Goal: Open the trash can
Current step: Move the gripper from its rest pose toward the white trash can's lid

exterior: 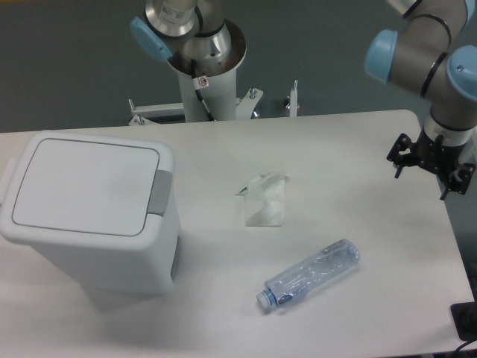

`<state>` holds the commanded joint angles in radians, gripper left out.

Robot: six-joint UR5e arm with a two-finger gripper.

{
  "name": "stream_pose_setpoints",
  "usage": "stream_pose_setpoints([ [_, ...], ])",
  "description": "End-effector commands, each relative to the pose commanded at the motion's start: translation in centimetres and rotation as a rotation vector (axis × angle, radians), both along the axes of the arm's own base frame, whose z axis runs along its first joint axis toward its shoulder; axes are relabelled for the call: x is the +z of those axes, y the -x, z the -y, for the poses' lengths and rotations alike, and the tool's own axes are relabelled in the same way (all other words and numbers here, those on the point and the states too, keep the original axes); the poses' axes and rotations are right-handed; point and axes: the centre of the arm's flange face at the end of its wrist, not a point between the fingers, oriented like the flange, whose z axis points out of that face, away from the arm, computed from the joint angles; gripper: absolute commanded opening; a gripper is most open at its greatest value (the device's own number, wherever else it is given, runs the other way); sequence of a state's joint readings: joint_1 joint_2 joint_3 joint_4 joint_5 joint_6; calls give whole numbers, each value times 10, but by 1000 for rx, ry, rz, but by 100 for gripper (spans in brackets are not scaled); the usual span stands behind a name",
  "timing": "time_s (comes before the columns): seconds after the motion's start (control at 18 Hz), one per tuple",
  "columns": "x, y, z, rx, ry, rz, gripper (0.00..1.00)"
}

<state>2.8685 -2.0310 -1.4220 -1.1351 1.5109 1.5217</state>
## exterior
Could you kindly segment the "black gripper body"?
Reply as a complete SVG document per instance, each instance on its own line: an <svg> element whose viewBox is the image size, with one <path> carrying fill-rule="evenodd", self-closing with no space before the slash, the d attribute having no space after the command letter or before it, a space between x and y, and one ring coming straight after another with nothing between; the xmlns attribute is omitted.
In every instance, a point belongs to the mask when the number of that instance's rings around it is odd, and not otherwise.
<svg viewBox="0 0 477 358"><path fill-rule="evenodd" d="M438 134L432 139L422 129L414 150L419 166L429 172L440 176L450 176L459 172L471 175L472 163L458 161L466 144L466 142L459 145L449 144L449 140L443 134Z"/></svg>

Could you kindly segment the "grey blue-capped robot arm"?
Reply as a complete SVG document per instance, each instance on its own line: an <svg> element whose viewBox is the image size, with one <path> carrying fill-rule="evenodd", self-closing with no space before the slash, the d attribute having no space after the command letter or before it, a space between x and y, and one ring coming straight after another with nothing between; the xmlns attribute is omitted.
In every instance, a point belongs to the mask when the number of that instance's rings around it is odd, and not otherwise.
<svg viewBox="0 0 477 358"><path fill-rule="evenodd" d="M460 156L476 128L476 48L449 52L471 20L474 1L393 1L404 31L383 30L364 59L368 75L414 92L431 103L420 135L401 134L387 159L397 171L417 166L436 175L443 194L464 194L476 165ZM221 1L148 1L130 23L138 45L177 73L189 122L250 119L261 98L236 96L236 70L247 50L241 30Z"/></svg>

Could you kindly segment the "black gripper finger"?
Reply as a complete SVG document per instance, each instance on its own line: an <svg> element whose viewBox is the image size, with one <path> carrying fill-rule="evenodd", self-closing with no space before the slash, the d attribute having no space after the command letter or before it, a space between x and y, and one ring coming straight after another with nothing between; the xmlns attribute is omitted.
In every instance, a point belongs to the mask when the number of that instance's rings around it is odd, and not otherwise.
<svg viewBox="0 0 477 358"><path fill-rule="evenodd" d="M465 195L474 173L475 165L473 163L457 163L454 171L440 173L439 179L444 186L440 200L443 201L450 192Z"/></svg>
<svg viewBox="0 0 477 358"><path fill-rule="evenodd" d="M414 143L406 134L400 134L392 145L386 160L396 169L395 178L399 178L404 168L418 164L417 155L412 151L413 147Z"/></svg>

